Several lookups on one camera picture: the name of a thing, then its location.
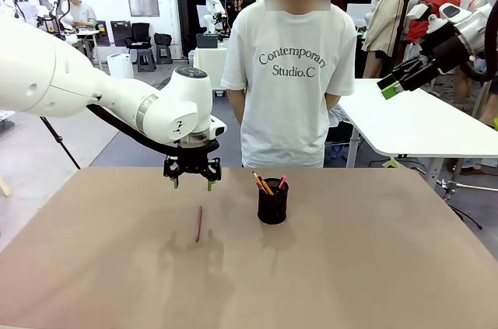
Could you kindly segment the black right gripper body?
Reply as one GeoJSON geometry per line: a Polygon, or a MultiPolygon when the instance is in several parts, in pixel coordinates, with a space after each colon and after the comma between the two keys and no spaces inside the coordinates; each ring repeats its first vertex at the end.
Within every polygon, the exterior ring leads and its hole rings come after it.
{"type": "Polygon", "coordinates": [[[426,67],[435,75],[448,73],[467,63],[471,56],[455,32],[432,32],[423,37],[420,46],[427,57],[426,67]]]}

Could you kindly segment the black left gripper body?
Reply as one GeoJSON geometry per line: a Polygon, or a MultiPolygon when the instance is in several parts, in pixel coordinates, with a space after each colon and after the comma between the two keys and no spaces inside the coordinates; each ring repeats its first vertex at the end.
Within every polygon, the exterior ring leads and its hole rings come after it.
{"type": "Polygon", "coordinates": [[[183,173],[201,173],[203,166],[209,159],[208,154],[219,148],[217,141],[208,141],[207,145],[195,148],[170,147],[167,157],[177,157],[183,173]]]}

